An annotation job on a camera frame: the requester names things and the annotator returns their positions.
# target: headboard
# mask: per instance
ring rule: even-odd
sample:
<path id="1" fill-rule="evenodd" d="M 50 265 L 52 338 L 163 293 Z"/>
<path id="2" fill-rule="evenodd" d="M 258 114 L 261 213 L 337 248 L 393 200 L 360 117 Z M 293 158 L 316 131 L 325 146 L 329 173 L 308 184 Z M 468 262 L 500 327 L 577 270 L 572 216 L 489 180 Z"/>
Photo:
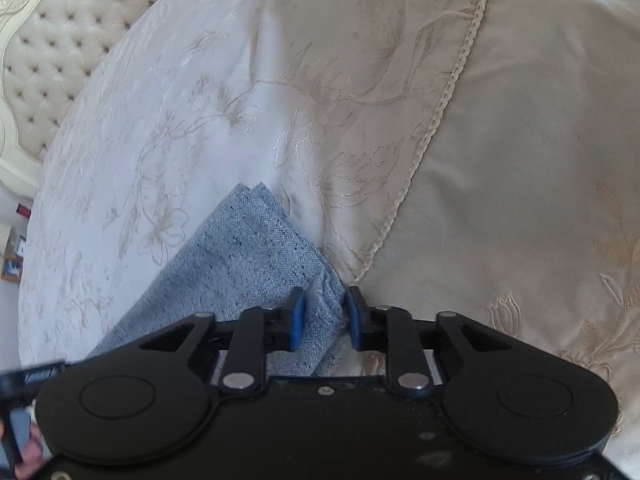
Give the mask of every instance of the headboard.
<path id="1" fill-rule="evenodd" d="M 156 0 L 0 0 L 0 181 L 33 197 L 85 80 Z"/>

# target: black device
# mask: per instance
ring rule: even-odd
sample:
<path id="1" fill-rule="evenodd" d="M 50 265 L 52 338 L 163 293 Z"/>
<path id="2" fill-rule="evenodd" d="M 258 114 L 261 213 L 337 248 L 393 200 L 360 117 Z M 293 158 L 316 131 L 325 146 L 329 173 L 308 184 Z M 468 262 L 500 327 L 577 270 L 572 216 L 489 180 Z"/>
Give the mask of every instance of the black device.
<path id="1" fill-rule="evenodd" d="M 618 415 L 605 381 L 454 312 L 413 320 L 351 287 L 351 343 L 383 352 L 386 374 L 267 378 L 266 355 L 299 346 L 304 308 L 297 288 L 236 321 L 196 314 L 37 387 L 14 376 L 0 406 L 37 394 L 54 456 L 36 480 L 625 479 L 601 455 Z"/>

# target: folded cloth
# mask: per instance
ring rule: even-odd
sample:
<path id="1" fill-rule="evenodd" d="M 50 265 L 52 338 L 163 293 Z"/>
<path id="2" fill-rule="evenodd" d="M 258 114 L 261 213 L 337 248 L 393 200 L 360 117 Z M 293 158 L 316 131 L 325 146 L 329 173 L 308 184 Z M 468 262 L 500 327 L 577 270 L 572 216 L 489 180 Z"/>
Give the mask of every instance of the folded cloth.
<path id="1" fill-rule="evenodd" d="M 264 184 L 239 184 L 90 356 L 196 312 L 226 321 L 254 306 L 281 306 L 294 286 L 306 290 L 305 333 L 296 352 L 269 355 L 269 373 L 329 375 L 344 344 L 344 287 Z"/>

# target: red object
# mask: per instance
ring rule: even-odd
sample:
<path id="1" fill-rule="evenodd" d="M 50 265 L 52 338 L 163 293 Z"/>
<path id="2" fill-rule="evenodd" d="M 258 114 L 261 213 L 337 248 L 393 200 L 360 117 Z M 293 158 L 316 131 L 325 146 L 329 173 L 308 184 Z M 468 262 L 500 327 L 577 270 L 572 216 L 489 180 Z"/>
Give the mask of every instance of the red object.
<path id="1" fill-rule="evenodd" d="M 25 218 L 31 218 L 31 209 L 29 209 L 27 206 L 18 204 L 18 209 L 16 210 L 16 212 L 18 213 L 18 215 L 22 215 Z"/>

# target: screw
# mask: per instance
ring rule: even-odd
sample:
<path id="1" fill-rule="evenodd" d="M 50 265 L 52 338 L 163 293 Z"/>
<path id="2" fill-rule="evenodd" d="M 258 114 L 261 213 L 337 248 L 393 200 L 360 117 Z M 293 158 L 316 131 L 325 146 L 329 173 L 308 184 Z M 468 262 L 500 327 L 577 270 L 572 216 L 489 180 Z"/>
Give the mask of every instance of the screw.
<path id="1" fill-rule="evenodd" d="M 335 393 L 335 390 L 331 386 L 320 386 L 318 388 L 318 393 L 320 395 L 329 396 Z"/>
<path id="2" fill-rule="evenodd" d="M 398 384 L 407 390 L 421 390 L 429 386 L 429 378 L 423 374 L 409 372 L 398 377 Z"/>
<path id="3" fill-rule="evenodd" d="M 254 377 L 244 372 L 234 372 L 226 375 L 224 379 L 222 379 L 222 384 L 232 390 L 245 390 L 254 383 Z"/>

